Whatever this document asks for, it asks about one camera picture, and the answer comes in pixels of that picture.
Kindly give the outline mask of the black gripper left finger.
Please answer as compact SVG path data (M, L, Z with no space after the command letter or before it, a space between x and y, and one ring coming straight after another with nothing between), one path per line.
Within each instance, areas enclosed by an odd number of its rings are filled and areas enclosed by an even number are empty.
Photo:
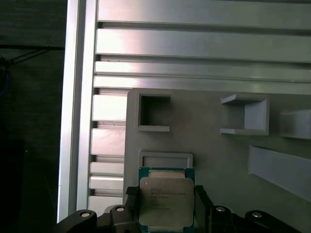
M78 210L57 223L53 233L139 233L139 187L128 187L124 205L114 205L100 216L92 210Z

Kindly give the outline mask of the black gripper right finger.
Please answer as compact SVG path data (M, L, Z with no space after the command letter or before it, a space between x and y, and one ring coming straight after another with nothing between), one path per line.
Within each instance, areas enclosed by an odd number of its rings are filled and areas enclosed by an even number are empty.
M267 212L253 210L244 217L214 205L203 186L195 187L194 216L202 233L298 233L299 230Z

